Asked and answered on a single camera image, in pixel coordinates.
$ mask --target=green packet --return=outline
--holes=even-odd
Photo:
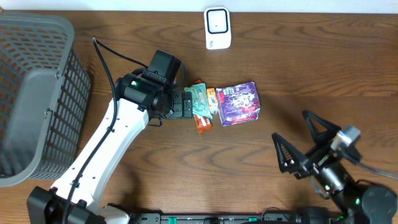
[[[184,90],[192,93],[193,114],[213,119],[210,113],[209,102],[207,101],[206,84],[196,84],[191,87],[186,87]]]

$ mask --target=white wall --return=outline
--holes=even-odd
[[[398,13],[398,0],[0,0],[4,9]]]

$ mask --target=plastic bin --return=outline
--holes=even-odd
[[[0,187],[72,164],[91,82],[64,18],[0,13]]]

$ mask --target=wood grain surface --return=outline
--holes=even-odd
[[[157,49],[174,54],[187,67],[185,86],[199,78],[212,87],[256,83],[261,112],[255,122],[222,127],[217,115],[213,129],[202,135],[194,120],[146,128],[116,168],[103,205],[164,213],[259,213],[270,206],[290,210],[307,205],[336,210],[308,179],[279,172],[271,134],[278,132],[303,152],[310,149],[304,109],[341,126],[357,126],[364,161],[398,172],[397,15],[232,13],[231,47],[210,51],[202,13],[36,13],[72,22],[75,48],[93,77],[80,149],[111,99],[92,37],[146,64]],[[138,68],[103,54],[114,80]],[[355,179],[398,191],[395,180],[344,165]],[[52,182],[27,180],[0,189],[0,223],[28,223],[28,195],[36,185],[48,189]]]

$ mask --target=purple plastic bag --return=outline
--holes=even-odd
[[[223,126],[259,118],[260,101],[254,82],[216,89],[218,112]]]

